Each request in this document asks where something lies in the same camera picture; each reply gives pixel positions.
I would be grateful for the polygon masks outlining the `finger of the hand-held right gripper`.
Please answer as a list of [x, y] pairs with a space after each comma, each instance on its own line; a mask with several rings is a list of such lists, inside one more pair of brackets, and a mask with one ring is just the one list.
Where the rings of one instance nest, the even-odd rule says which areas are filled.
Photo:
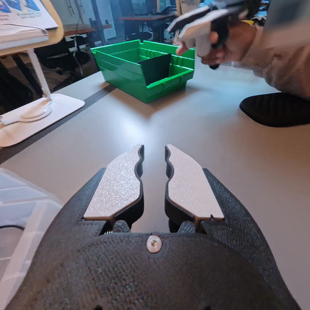
[[228, 12], [228, 10], [213, 10], [204, 17], [186, 24], [179, 35], [180, 41], [184, 43], [206, 42], [211, 31], [211, 23], [227, 16]]
[[186, 25], [204, 17], [211, 21], [231, 16], [244, 11], [244, 1], [213, 1], [206, 6], [199, 7], [173, 20], [167, 31], [169, 33], [183, 29]]

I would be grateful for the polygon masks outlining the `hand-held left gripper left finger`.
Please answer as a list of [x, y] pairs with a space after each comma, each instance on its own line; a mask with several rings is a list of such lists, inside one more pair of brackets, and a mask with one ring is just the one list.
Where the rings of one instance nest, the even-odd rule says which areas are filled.
[[84, 220], [114, 221], [138, 202], [143, 192], [141, 172], [138, 172], [143, 151], [144, 145], [137, 144], [108, 164], [83, 215]]

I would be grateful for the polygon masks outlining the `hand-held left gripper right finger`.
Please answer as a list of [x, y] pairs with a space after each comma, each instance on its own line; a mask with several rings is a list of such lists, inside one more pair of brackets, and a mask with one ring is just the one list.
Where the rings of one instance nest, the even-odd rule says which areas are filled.
[[171, 221], [223, 220], [224, 214], [201, 165], [168, 144], [165, 147], [165, 212]]

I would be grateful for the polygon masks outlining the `green plastic bin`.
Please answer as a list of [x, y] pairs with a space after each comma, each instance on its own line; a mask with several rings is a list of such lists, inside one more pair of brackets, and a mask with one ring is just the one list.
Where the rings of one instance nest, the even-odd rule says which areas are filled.
[[[195, 51], [176, 54], [178, 46], [153, 41], [125, 41], [91, 48], [91, 52], [106, 82], [144, 103], [150, 103], [186, 86], [193, 78]], [[146, 86], [141, 66], [137, 62], [172, 54], [169, 77]]]

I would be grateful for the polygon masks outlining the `clear plastic storage box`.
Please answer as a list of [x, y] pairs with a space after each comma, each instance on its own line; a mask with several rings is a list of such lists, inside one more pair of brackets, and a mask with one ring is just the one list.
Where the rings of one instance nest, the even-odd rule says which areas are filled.
[[53, 194], [0, 169], [0, 309], [16, 294], [43, 235], [63, 206]]

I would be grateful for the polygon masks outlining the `person's right forearm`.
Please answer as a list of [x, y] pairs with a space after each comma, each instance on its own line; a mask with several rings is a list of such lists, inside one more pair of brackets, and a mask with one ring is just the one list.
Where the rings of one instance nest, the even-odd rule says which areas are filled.
[[255, 76], [263, 78], [268, 85], [281, 92], [296, 95], [309, 101], [310, 97], [310, 45], [286, 50], [262, 49], [259, 41], [262, 26], [253, 26], [254, 39], [246, 54], [234, 66], [251, 70]]

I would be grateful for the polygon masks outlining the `person's right hand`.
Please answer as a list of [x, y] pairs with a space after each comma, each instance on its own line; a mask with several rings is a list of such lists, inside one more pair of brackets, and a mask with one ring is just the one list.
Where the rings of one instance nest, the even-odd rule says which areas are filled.
[[210, 49], [205, 56], [198, 57], [201, 62], [213, 66], [228, 62], [238, 62], [251, 47], [256, 35], [256, 28], [239, 21], [228, 27], [228, 38], [223, 48]]

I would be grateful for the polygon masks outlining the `brown office desk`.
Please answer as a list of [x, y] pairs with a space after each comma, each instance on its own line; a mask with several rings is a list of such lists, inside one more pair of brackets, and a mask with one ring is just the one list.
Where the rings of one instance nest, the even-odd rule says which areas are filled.
[[153, 41], [164, 43], [164, 31], [167, 28], [165, 25], [172, 22], [176, 17], [177, 13], [173, 11], [161, 15], [121, 16], [118, 19], [124, 23], [126, 41], [145, 39], [145, 35], [142, 35], [145, 32], [140, 31], [140, 28], [143, 29], [146, 25], [153, 33]]

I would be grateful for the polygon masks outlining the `black bin divider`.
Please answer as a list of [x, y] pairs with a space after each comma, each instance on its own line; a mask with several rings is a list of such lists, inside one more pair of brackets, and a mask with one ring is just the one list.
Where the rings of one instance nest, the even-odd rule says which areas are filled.
[[141, 66], [146, 86], [169, 77], [172, 54], [137, 62]]

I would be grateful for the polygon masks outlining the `white document stand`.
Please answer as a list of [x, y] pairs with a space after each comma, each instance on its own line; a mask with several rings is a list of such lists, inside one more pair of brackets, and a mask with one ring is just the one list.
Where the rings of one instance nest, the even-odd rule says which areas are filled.
[[64, 28], [52, 3], [50, 1], [41, 2], [56, 21], [58, 25], [56, 29], [46, 30], [19, 25], [1, 26], [0, 56], [26, 52], [42, 91], [40, 99], [1, 115], [1, 149], [26, 140], [85, 105], [83, 100], [50, 92], [34, 49], [59, 43], [64, 37]]

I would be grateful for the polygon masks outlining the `printed instruction sheet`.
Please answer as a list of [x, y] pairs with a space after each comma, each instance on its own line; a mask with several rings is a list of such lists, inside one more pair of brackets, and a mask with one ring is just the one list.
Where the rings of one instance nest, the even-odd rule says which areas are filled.
[[43, 3], [38, 0], [1, 0], [0, 25], [30, 26], [46, 30], [58, 27]]

